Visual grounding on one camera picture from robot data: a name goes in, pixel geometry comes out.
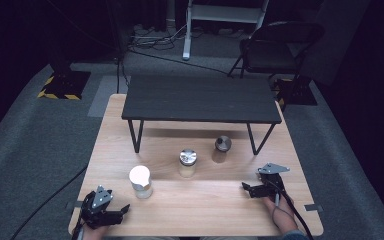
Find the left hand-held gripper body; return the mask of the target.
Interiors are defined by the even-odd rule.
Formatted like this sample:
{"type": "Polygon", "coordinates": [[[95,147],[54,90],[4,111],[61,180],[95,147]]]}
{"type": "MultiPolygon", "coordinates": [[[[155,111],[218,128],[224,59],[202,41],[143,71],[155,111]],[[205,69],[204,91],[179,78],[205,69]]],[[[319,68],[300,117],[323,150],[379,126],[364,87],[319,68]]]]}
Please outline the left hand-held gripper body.
{"type": "Polygon", "coordinates": [[[81,206],[81,219],[92,229],[111,226],[111,217],[115,211],[107,211],[112,201],[112,191],[99,185],[95,191],[86,195],[81,206]]]}

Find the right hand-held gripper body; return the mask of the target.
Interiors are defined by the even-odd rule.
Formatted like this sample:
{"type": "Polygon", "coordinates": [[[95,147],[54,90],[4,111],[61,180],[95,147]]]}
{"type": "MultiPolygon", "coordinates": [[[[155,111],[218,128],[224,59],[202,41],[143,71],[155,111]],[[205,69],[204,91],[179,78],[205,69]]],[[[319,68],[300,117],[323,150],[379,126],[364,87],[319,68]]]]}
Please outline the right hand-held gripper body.
{"type": "Polygon", "coordinates": [[[281,192],[285,190],[282,177],[283,172],[288,172],[289,167],[281,166],[275,163],[267,163],[258,169],[260,180],[262,182],[262,197],[272,197],[278,200],[281,192]]]}

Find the white lid glass jar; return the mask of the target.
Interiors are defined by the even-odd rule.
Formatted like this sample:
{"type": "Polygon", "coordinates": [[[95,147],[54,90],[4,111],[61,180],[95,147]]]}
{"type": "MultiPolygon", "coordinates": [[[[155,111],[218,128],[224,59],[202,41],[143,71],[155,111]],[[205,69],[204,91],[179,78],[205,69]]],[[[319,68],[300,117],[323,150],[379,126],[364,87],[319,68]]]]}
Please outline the white lid glass jar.
{"type": "Polygon", "coordinates": [[[129,172],[129,180],[137,198],[146,199],[152,195],[151,173],[146,166],[133,167],[129,172]]]}

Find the dark lid glass jar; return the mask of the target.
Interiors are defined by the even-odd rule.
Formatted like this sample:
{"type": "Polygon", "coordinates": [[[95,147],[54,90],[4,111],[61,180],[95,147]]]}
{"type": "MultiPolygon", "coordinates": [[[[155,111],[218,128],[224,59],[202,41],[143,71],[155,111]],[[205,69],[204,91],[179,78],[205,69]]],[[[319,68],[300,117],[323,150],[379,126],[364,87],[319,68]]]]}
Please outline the dark lid glass jar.
{"type": "Polygon", "coordinates": [[[227,153],[231,149],[232,141],[228,136],[219,136],[214,143],[212,160],[215,163],[223,163],[227,158],[227,153]]]}

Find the silver lid glass jar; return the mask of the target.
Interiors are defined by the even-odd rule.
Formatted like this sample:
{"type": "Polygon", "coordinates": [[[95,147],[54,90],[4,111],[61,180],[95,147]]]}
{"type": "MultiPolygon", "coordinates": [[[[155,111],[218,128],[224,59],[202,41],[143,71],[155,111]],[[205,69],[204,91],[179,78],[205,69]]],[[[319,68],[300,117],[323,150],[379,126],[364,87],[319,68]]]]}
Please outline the silver lid glass jar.
{"type": "Polygon", "coordinates": [[[184,149],[179,156],[179,173],[182,177],[189,178],[195,173],[197,153],[192,149],[184,149]]]}

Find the black shelf with metal legs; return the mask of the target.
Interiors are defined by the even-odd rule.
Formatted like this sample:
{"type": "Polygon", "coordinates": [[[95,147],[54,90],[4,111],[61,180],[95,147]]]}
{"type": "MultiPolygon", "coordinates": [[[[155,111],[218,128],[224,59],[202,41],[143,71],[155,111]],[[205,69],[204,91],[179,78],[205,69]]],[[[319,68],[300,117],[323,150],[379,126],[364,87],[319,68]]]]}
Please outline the black shelf with metal legs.
{"type": "Polygon", "coordinates": [[[133,148],[140,150],[146,121],[243,123],[270,129],[282,122],[268,83],[259,79],[142,77],[133,79],[121,118],[128,122],[133,148]]]}

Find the person's right hand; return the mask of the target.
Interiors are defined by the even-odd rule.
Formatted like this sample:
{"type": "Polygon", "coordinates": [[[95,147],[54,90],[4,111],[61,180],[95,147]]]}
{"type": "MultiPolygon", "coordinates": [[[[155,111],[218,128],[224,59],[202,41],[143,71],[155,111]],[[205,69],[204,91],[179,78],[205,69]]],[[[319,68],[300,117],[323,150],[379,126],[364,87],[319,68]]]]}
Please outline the person's right hand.
{"type": "Polygon", "coordinates": [[[286,224],[294,222],[293,210],[290,208],[284,197],[281,197],[278,202],[275,202],[270,197],[264,197],[262,201],[270,212],[274,223],[286,224]]]}

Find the person's left hand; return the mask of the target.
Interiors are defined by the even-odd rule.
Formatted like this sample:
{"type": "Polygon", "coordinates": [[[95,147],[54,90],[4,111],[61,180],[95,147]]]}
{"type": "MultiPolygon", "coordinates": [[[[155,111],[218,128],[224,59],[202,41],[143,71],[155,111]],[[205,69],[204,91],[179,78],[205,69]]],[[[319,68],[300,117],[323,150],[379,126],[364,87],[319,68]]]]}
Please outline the person's left hand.
{"type": "Polygon", "coordinates": [[[108,226],[101,226],[99,228],[92,229],[88,225],[84,225],[81,240],[102,240],[108,230],[108,226]]]}

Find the black folding chair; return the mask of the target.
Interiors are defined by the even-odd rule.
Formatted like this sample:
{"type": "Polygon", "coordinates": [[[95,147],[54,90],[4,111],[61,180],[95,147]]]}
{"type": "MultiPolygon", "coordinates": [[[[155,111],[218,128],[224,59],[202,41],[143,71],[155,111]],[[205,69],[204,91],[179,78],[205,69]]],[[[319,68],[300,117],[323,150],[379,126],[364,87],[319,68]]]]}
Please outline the black folding chair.
{"type": "Polygon", "coordinates": [[[277,21],[261,26],[251,36],[240,41],[240,55],[228,72],[265,73],[270,76],[291,74],[296,80],[308,49],[324,35],[319,23],[277,21]]]}

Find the white metal stand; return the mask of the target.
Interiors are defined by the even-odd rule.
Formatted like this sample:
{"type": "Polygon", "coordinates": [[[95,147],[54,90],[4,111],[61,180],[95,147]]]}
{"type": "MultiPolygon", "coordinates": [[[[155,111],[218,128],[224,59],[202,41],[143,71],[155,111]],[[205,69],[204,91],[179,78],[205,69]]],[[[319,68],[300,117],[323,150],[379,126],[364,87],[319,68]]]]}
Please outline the white metal stand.
{"type": "Polygon", "coordinates": [[[193,20],[219,21],[254,24],[258,29],[263,25],[270,0],[263,0],[262,5],[257,8],[212,6],[194,4],[188,1],[186,10],[186,33],[182,59],[188,61],[191,56],[191,31],[193,20]]]}

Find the black yellow striped base plate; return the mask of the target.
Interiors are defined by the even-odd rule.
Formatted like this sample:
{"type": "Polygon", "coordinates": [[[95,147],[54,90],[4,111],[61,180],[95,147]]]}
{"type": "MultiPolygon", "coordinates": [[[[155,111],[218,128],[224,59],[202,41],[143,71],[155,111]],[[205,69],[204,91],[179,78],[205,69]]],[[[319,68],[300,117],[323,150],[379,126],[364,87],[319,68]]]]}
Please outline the black yellow striped base plate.
{"type": "Polygon", "coordinates": [[[279,105],[285,108],[288,105],[316,106],[317,101],[309,86],[311,80],[306,78],[277,79],[273,83],[272,90],[275,92],[279,105]]]}
{"type": "Polygon", "coordinates": [[[81,100],[90,72],[71,71],[68,74],[53,73],[44,83],[38,98],[81,100]]]}

